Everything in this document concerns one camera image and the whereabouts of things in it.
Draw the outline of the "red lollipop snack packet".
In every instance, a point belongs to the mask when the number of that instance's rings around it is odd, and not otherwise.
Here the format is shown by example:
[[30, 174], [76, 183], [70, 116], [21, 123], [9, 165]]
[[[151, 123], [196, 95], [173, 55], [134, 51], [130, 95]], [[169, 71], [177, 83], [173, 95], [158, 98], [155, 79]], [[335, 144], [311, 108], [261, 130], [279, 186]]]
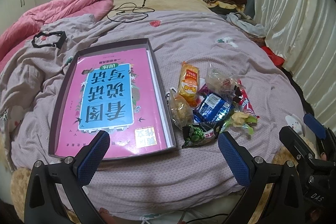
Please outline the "red lollipop snack packet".
[[255, 116], [254, 109], [251, 105], [251, 102], [247, 96], [245, 89], [242, 88], [241, 86], [235, 85], [234, 90], [235, 94], [233, 97], [233, 101], [235, 102], [239, 111]]

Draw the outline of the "black plastic frame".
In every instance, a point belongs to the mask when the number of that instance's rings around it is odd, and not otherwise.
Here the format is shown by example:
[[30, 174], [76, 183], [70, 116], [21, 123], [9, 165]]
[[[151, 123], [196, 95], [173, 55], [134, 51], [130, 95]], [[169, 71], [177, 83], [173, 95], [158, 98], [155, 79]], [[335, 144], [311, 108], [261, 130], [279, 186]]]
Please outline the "black plastic frame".
[[57, 48], [61, 49], [63, 44], [66, 42], [67, 36], [64, 31], [55, 32], [38, 32], [33, 39], [31, 44], [34, 48]]

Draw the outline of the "blue biscuit packet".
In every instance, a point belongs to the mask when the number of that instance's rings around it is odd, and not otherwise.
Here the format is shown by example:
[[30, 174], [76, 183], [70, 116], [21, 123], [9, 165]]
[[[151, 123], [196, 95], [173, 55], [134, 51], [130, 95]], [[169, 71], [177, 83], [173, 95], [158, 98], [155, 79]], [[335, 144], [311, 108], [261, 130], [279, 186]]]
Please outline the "blue biscuit packet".
[[218, 122], [226, 119], [233, 109], [232, 99], [223, 98], [216, 93], [210, 93], [193, 110], [194, 120], [197, 123]]

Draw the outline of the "beige bed sheet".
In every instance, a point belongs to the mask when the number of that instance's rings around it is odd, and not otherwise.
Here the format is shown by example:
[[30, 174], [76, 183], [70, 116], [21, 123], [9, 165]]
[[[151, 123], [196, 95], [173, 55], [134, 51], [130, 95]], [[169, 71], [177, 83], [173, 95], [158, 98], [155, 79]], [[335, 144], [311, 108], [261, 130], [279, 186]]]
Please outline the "beige bed sheet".
[[[123, 3], [134, 3], [141, 6], [144, 0], [113, 0], [114, 8]], [[202, 0], [145, 0], [145, 7], [155, 11], [193, 11], [214, 14]]]

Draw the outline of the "green yellow snack bag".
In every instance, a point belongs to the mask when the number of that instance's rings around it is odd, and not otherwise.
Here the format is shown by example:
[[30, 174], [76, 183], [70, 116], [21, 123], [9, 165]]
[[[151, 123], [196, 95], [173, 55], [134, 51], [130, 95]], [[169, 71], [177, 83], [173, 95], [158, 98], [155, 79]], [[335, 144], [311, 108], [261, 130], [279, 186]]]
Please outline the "green yellow snack bag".
[[248, 135], [254, 134], [254, 126], [258, 123], [258, 117], [251, 113], [245, 113], [241, 111], [235, 111], [224, 122], [222, 132], [228, 130], [230, 127], [243, 128], [247, 131]]

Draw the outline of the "clear bag reddish candy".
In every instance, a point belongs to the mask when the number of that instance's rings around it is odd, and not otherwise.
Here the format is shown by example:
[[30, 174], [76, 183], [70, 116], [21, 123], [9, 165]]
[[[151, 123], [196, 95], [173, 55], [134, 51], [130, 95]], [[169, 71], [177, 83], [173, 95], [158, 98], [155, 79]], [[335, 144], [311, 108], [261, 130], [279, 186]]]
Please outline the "clear bag reddish candy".
[[233, 98], [236, 95], [236, 89], [241, 87], [237, 78], [226, 76], [211, 62], [208, 62], [205, 82], [211, 92], [223, 98]]

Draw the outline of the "green black snack packet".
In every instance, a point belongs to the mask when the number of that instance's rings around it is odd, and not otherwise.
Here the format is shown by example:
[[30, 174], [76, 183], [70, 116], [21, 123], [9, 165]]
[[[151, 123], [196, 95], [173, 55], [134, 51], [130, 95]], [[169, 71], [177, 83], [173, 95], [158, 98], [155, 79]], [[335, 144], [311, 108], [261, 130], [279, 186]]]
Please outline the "green black snack packet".
[[184, 143], [182, 148], [202, 146], [215, 141], [221, 130], [225, 128], [226, 121], [201, 122], [190, 124], [182, 128]]

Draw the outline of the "orange snack packet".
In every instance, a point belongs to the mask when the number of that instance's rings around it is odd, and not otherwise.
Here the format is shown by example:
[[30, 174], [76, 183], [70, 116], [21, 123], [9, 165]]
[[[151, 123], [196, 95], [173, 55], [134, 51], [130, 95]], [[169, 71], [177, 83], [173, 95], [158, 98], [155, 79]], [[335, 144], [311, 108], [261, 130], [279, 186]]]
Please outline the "orange snack packet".
[[191, 107], [198, 105], [199, 68], [182, 63], [179, 75], [178, 93]]

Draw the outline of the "clear bag round pastry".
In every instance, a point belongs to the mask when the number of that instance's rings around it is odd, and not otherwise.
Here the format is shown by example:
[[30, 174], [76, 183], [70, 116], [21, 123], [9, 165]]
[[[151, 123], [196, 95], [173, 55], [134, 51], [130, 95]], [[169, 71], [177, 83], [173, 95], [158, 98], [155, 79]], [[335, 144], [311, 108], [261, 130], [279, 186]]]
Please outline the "clear bag round pastry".
[[187, 101], [177, 93], [174, 89], [169, 90], [168, 104], [171, 114], [171, 119], [177, 128], [182, 129], [193, 123], [193, 110]]

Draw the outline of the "red plastic bag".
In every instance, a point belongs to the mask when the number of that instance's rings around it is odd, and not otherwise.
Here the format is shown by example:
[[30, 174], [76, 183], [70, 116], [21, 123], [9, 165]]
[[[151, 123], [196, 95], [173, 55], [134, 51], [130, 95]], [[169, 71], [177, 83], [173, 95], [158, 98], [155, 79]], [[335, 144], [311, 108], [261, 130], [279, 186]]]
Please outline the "red plastic bag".
[[275, 53], [272, 52], [272, 50], [270, 48], [268, 48], [267, 46], [262, 46], [261, 48], [270, 58], [270, 60], [272, 61], [272, 63], [277, 67], [277, 68], [281, 68], [282, 65], [284, 64], [285, 60], [276, 55]]

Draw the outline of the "lilac bed cover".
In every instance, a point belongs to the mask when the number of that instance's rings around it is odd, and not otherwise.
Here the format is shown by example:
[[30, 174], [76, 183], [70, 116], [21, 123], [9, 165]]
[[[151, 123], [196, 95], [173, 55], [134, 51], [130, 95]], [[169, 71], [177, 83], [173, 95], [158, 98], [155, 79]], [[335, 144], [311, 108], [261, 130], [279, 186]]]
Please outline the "lilac bed cover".
[[215, 14], [84, 14], [33, 31], [17, 22], [3, 37], [23, 42], [1, 69], [1, 159], [19, 215], [33, 165], [55, 166], [101, 130], [108, 144], [84, 194], [144, 222], [249, 184], [223, 158], [224, 134], [272, 161], [283, 127], [305, 132], [288, 76]]

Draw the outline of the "pink quilt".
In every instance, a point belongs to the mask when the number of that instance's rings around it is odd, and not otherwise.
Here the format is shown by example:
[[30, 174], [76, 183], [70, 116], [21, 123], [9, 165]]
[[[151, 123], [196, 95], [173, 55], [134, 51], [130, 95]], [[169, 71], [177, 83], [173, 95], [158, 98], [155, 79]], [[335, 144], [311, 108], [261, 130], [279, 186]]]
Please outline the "pink quilt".
[[100, 20], [112, 7], [113, 0], [53, 0], [30, 9], [1, 34], [1, 67], [45, 24], [84, 14]]

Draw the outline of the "white satin curtain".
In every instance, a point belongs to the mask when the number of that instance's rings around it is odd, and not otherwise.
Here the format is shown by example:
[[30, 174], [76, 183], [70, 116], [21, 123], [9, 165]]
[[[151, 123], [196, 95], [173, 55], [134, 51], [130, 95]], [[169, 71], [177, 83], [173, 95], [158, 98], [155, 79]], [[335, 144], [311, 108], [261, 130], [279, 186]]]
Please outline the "white satin curtain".
[[255, 20], [315, 117], [335, 130], [335, 1], [255, 0]]

